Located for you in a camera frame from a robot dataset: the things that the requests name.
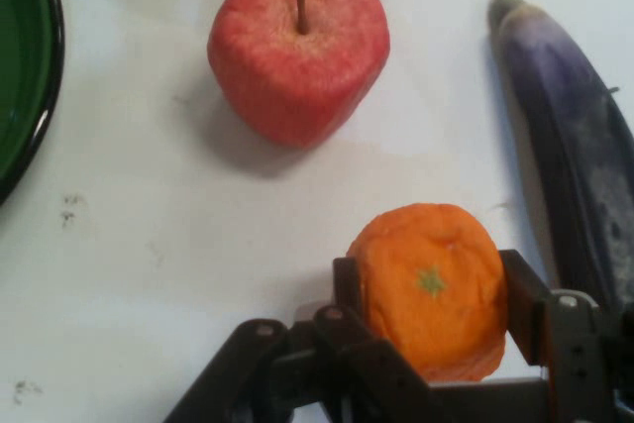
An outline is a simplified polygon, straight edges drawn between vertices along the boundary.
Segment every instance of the apple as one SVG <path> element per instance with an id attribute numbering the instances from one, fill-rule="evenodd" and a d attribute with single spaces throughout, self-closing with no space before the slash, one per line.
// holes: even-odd
<path id="1" fill-rule="evenodd" d="M 225 0 L 207 55 L 251 128 L 304 149 L 366 96 L 387 61 L 389 31 L 379 0 Z"/>

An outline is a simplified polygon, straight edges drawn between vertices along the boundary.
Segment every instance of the black robotic claw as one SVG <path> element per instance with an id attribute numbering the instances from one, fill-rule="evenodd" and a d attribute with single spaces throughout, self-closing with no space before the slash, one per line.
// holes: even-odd
<path id="1" fill-rule="evenodd" d="M 290 329 L 240 325 L 164 423 L 285 423 L 314 402 L 332 423 L 634 421 L 634 314 L 552 293 L 517 252 L 500 254 L 509 332 L 547 377 L 430 387 L 365 326 L 357 265 L 336 259 L 333 305 Z"/>

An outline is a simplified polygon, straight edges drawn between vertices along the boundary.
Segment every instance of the black rim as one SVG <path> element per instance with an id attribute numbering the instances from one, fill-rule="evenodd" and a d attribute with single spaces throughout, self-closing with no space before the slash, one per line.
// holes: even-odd
<path id="1" fill-rule="evenodd" d="M 0 182 L 0 205 L 4 203 L 18 184 L 38 151 L 42 139 L 51 123 L 51 117 L 53 116 L 57 96 L 59 95 L 64 53 L 63 14 L 61 12 L 61 0 L 49 0 L 49 4 L 51 5 L 51 20 L 53 25 L 53 51 L 51 55 L 49 81 L 45 90 L 44 100 L 37 115 L 37 120 L 31 131 L 31 137 L 22 148 L 17 160 L 11 166 L 5 178 Z"/>

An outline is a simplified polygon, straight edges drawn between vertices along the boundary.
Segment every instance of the metal bolt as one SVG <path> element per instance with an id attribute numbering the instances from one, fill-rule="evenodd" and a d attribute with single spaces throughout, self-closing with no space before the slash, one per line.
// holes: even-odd
<path id="1" fill-rule="evenodd" d="M 561 296 L 559 303 L 564 307 L 577 307 L 577 299 L 574 296 Z"/>
<path id="2" fill-rule="evenodd" d="M 344 317 L 344 313 L 341 312 L 341 309 L 336 307 L 330 307 L 326 310 L 326 319 L 331 319 L 333 321 L 342 319 Z"/>
<path id="3" fill-rule="evenodd" d="M 270 337 L 275 333 L 275 330 L 272 328 L 272 326 L 269 326 L 268 324 L 260 324 L 258 326 L 258 329 L 256 329 L 256 334 L 258 334 L 261 337 Z"/>

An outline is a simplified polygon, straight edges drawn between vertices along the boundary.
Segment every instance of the apple stem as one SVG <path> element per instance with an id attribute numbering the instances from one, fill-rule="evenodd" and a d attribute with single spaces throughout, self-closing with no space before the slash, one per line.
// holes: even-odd
<path id="1" fill-rule="evenodd" d="M 308 34 L 308 19 L 306 18 L 306 0 L 297 0 L 297 32 Z"/>

